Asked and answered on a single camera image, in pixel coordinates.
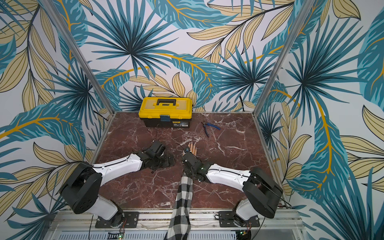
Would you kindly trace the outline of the checkered sleeve forearm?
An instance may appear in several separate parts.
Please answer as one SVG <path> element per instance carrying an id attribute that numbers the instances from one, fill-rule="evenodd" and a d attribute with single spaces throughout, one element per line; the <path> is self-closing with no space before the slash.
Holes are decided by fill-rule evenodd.
<path id="1" fill-rule="evenodd" d="M 187 240 L 191 230 L 190 210 L 193 199 L 193 179 L 185 173 L 181 178 L 169 229 L 165 240 Z"/>

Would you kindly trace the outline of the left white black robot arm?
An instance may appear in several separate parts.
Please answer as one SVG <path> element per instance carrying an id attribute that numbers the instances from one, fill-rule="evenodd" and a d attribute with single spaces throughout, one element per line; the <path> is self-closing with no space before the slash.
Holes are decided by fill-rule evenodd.
<path id="1" fill-rule="evenodd" d="M 100 187 L 128 173 L 144 169 L 156 171 L 174 166 L 175 158 L 166 153 L 159 141 L 128 156 L 103 164 L 79 164 L 59 190 L 60 196 L 75 214 L 90 213 L 105 221 L 111 228 L 120 228 L 125 214 L 112 200 L 99 194 Z"/>

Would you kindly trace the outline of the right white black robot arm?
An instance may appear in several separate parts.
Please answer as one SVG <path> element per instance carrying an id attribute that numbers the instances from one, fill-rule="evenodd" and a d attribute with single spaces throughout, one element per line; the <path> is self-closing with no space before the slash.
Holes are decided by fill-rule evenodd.
<path id="1" fill-rule="evenodd" d="M 275 217 L 283 190 L 261 168 L 242 171 L 218 164 L 203 163 L 191 152 L 184 154 L 182 163 L 187 176 L 194 180 L 225 185 L 245 194 L 246 199 L 235 205 L 231 216 L 220 216 L 220 219 L 229 220 L 240 227 L 256 217 L 263 216 L 268 219 Z"/>

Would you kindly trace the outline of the right aluminium frame post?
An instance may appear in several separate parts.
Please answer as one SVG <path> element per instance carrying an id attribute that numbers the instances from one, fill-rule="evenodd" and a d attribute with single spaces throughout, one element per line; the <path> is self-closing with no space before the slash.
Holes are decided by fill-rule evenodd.
<path id="1" fill-rule="evenodd" d="M 279 70 L 281 69 L 281 66 L 286 58 L 286 56 L 289 54 L 300 30 L 302 25 L 305 23 L 306 17 L 308 16 L 311 7 L 314 4 L 314 0 L 305 1 L 302 5 L 302 8 L 300 9 L 300 12 L 298 13 L 297 18 L 295 19 L 295 22 L 293 23 L 293 28 L 290 34 L 288 34 L 287 39 L 285 41 L 285 44 L 279 54 L 279 57 L 276 61 L 276 64 L 274 65 L 274 68 L 271 71 L 271 74 L 264 85 L 263 91 L 258 99 L 258 103 L 253 111 L 253 117 L 256 119 L 259 113 L 262 110 L 263 104 L 266 101 L 268 94 L 274 84 L 274 80 L 278 75 Z"/>

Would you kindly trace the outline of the aluminium frame post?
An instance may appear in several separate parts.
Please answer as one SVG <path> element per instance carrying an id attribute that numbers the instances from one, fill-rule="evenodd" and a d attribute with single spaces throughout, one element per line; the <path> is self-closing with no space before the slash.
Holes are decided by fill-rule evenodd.
<path id="1" fill-rule="evenodd" d="M 281 66 L 286 58 L 286 56 L 289 54 L 300 30 L 302 25 L 305 23 L 306 17 L 308 16 L 311 7 L 314 4 L 314 0 L 305 1 L 302 5 L 302 8 L 300 9 L 300 12 L 298 13 L 297 18 L 295 19 L 295 22 L 293 23 L 293 28 L 290 34 L 288 34 L 287 39 L 285 41 L 285 44 L 279 54 L 279 57 L 276 61 L 276 64 L 274 65 L 274 68 L 271 71 L 271 74 L 264 85 L 263 91 L 258 99 L 258 103 L 253 111 L 253 117 L 256 119 L 259 113 L 262 110 L 263 104 L 266 101 L 268 94 L 274 84 L 274 80 L 278 75 L 279 70 L 281 69 Z"/>
<path id="2" fill-rule="evenodd" d="M 88 77 L 89 81 L 91 82 L 92 86 L 94 87 L 95 92 L 99 95 L 104 107 L 107 109 L 110 115 L 113 115 L 115 113 L 114 108 L 111 106 L 109 100 L 107 99 L 106 95 L 103 93 L 103 90 L 101 88 L 101 85 L 98 83 L 94 73 L 92 72 L 92 69 L 90 68 L 89 64 L 87 63 L 85 57 L 81 53 L 81 50 L 76 43 L 73 35 L 71 34 L 68 27 L 65 25 L 64 19 L 60 16 L 60 13 L 58 9 L 55 7 L 53 1 L 48 0 L 42 0 L 41 1 L 42 6 L 47 11 L 49 17 L 53 21 L 54 25 L 57 27 L 58 32 L 62 35 L 65 42 L 67 43 L 69 50 L 72 51 L 75 59 L 77 60 L 80 67 L 83 69 L 85 75 Z"/>

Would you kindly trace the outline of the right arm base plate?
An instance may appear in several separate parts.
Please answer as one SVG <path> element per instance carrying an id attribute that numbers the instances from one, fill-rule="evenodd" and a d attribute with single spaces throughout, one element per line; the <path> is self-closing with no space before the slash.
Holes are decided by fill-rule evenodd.
<path id="1" fill-rule="evenodd" d="M 260 226 L 260 219 L 257 215 L 249 220 L 243 220 L 232 211 L 220 211 L 215 215 L 215 219 L 219 221 L 221 228 L 253 228 Z"/>

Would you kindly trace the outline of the left aluminium frame post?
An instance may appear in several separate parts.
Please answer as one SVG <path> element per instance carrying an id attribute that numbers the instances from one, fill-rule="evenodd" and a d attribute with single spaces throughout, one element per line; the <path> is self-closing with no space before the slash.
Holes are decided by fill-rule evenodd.
<path id="1" fill-rule="evenodd" d="M 109 100 L 107 99 L 106 95 L 103 93 L 103 90 L 101 88 L 101 85 L 98 83 L 94 73 L 92 72 L 92 69 L 90 68 L 89 64 L 87 63 L 85 57 L 81 53 L 81 50 L 76 43 L 73 35 L 71 34 L 68 27 L 65 25 L 64 19 L 60 16 L 60 13 L 58 9 L 55 7 L 53 1 L 48 0 L 42 0 L 41 1 L 42 6 L 47 11 L 49 17 L 53 21 L 54 25 L 57 27 L 58 32 L 62 35 L 65 42 L 67 43 L 69 50 L 72 51 L 75 59 L 77 60 L 80 67 L 83 69 L 85 75 L 88 77 L 89 81 L 91 82 L 92 86 L 94 87 L 95 92 L 99 95 L 104 107 L 107 109 L 110 115 L 113 115 L 115 113 L 114 108 L 111 106 Z"/>

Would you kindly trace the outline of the mannequin hand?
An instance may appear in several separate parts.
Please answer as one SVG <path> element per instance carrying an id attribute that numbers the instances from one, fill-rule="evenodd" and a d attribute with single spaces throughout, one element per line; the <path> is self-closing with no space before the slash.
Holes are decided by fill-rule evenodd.
<path id="1" fill-rule="evenodd" d="M 193 143 L 193 142 L 190 142 L 189 145 L 188 145 L 189 149 L 190 149 L 190 152 L 197 156 L 197 147 L 196 147 L 196 144 Z"/>

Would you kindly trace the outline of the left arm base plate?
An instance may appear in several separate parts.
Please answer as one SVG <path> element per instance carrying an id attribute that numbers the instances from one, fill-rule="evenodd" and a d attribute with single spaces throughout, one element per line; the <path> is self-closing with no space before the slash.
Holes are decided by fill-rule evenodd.
<path id="1" fill-rule="evenodd" d="M 95 224 L 96 229 L 134 229 L 137 227 L 139 212 L 117 212 L 110 220 L 98 217 Z"/>

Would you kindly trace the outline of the yellow black toolbox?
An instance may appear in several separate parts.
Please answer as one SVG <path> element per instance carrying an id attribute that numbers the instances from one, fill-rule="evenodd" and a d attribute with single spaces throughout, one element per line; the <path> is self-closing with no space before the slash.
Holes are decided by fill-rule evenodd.
<path id="1" fill-rule="evenodd" d="M 192 108 L 189 98 L 146 97 L 139 118 L 148 128 L 189 128 Z"/>

